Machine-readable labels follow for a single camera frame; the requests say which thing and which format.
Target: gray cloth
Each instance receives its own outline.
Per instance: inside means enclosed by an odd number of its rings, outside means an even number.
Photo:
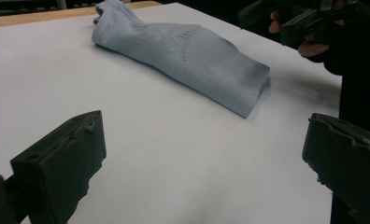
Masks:
[[[145,23],[119,0],[96,10],[96,45],[149,64],[243,118],[269,82],[268,66],[199,25]]]

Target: wooden table edge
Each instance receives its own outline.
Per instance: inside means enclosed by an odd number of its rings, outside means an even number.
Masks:
[[[126,4],[129,8],[141,8],[141,7],[155,7],[160,6],[161,4],[155,1],[142,1],[142,2],[133,2]],[[2,16],[0,17],[0,27],[9,26],[9,25],[18,25],[35,21],[51,21],[64,18],[72,18],[78,16],[89,16],[96,15],[95,7],[81,7],[74,9],[66,10],[57,10],[57,11],[47,11],[47,12],[37,12],[37,13],[28,13],[12,16]]]

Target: white tabletop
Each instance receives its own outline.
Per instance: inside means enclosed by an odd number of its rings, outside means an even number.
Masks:
[[[107,158],[69,223],[328,224],[331,192],[301,154],[310,115],[337,116],[340,77],[180,4],[135,14],[200,24],[270,66],[250,116],[96,47],[93,16],[2,27],[0,174],[66,120],[102,110]]]

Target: table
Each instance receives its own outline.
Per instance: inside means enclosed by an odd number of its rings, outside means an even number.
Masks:
[[[310,115],[337,116],[340,77],[181,4],[134,12],[200,24],[270,66],[250,116],[96,47],[95,15],[0,27],[0,174],[67,119],[100,109],[107,158],[69,223],[329,223],[331,191],[301,153]]]

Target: gray sock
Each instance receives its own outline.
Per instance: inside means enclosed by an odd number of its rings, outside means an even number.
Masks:
[[[268,66],[199,25],[145,23],[119,0],[96,9],[96,45],[149,64],[243,118],[269,81]]]

